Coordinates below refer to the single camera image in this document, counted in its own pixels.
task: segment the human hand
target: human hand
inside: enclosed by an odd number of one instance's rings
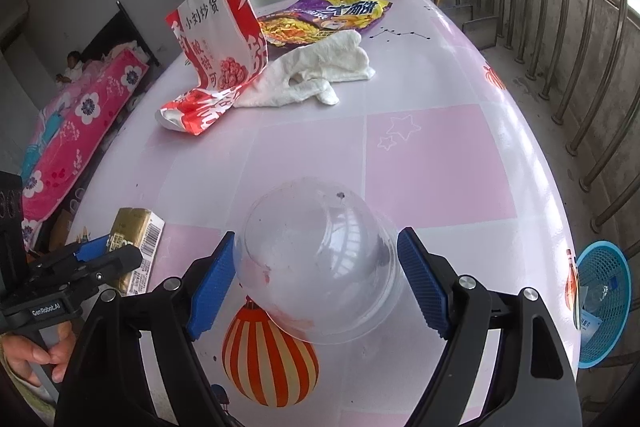
[[[20,335],[6,335],[1,339],[4,356],[13,372],[31,385],[40,387],[41,383],[31,369],[29,362],[40,365],[54,365],[51,378],[60,383],[65,377],[66,367],[76,345],[76,335],[72,331],[71,322],[58,325],[59,343],[45,351],[41,347]]]

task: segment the purple and yellow snack package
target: purple and yellow snack package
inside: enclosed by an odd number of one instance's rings
[[[340,30],[361,31],[391,8],[385,0],[299,0],[258,18],[267,42],[275,46],[312,44]]]

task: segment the metal screw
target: metal screw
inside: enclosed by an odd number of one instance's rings
[[[524,292],[522,293],[524,294],[525,298],[529,299],[530,301],[537,301],[538,297],[540,297],[538,295],[538,292],[533,288],[524,288]]]
[[[463,275],[460,279],[458,279],[460,286],[466,288],[467,290],[472,290],[476,287],[476,280],[470,275]]]
[[[100,294],[100,299],[104,302],[111,302],[116,298],[116,290],[105,290]]]
[[[162,283],[162,287],[167,291],[175,291],[180,287],[182,281],[177,277],[169,277],[166,281]]]

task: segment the transparent plastic bowl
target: transparent plastic bowl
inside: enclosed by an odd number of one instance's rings
[[[341,185],[302,178],[258,200],[236,234],[242,287],[292,337],[356,339],[398,302],[397,234]]]

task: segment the child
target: child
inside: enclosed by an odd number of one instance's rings
[[[73,51],[69,53],[66,56],[66,65],[65,74],[56,75],[56,83],[59,90],[64,89],[65,84],[71,84],[82,76],[82,66],[84,64],[80,60],[79,52]]]

